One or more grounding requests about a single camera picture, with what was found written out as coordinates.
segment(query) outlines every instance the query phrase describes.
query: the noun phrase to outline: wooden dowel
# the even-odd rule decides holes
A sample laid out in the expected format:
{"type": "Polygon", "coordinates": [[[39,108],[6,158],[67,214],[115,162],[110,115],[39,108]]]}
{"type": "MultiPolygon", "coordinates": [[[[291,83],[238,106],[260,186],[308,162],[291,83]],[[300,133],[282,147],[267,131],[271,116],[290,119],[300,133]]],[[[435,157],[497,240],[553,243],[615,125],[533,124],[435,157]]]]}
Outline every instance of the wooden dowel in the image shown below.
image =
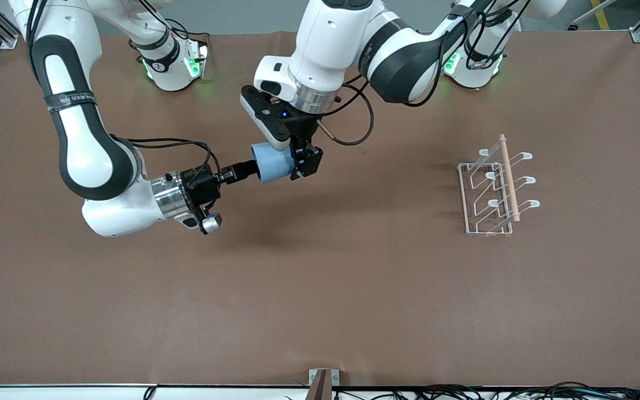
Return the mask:
{"type": "Polygon", "coordinates": [[[503,169],[505,169],[505,177],[508,184],[508,204],[510,205],[510,214],[513,216],[513,222],[520,222],[520,211],[518,210],[518,197],[515,193],[515,182],[513,182],[513,169],[510,165],[510,155],[508,154],[508,144],[505,135],[500,135],[500,148],[503,152],[503,169]]]}

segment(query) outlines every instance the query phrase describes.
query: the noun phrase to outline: brown tabletop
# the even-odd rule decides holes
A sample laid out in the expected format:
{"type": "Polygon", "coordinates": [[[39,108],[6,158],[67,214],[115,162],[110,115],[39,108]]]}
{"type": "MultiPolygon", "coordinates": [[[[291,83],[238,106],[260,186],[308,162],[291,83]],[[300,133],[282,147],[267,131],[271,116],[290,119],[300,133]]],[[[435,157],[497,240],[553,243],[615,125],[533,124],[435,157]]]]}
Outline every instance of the brown tabletop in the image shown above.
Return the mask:
{"type": "MultiPolygon", "coordinates": [[[[214,81],[163,93],[122,36],[92,74],[122,137],[262,135],[238,104],[294,36],[219,36],[214,81]]],[[[58,175],[58,140],[24,51],[0,55],[0,383],[640,386],[640,45],[625,32],[519,33],[485,89],[447,79],[420,109],[383,104],[373,136],[319,172],[223,187],[205,237],[158,223],[94,234],[58,175]],[[535,155],[543,203],[512,238],[463,232],[455,166],[499,134],[535,155]]],[[[326,119],[360,137],[361,102],[326,119]]],[[[144,151],[151,176],[200,149],[144,151]]]]}

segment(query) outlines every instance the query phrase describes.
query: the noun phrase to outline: white robot link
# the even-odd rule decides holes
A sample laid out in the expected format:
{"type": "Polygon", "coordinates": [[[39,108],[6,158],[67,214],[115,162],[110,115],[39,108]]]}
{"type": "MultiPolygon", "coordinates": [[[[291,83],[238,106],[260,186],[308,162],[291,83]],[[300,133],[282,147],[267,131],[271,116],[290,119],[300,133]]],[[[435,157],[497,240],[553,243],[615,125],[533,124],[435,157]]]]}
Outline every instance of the white robot link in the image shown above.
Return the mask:
{"type": "Polygon", "coordinates": [[[204,205],[221,196],[221,184],[256,173],[256,163],[216,164],[212,172],[207,157],[200,167],[148,179],[139,150],[104,128],[91,91],[91,69],[102,55],[94,15],[129,36],[160,89],[180,91],[200,77],[206,44],[176,34],[154,10],[171,0],[9,2],[58,132],[61,177],[85,199],[82,214],[92,230],[122,236],[170,218],[205,234],[218,230],[221,216],[204,205]]]}
{"type": "Polygon", "coordinates": [[[265,56],[241,104],[284,154],[291,179],[307,177],[322,158],[311,142],[317,127],[340,143],[321,119],[337,101],[347,68],[354,64],[384,101],[420,106],[426,99],[412,102],[433,82],[431,96],[440,68],[462,86],[487,84],[518,18],[547,19],[565,3],[460,0],[432,33],[421,34],[381,0],[310,0],[295,52],[265,56]]]}

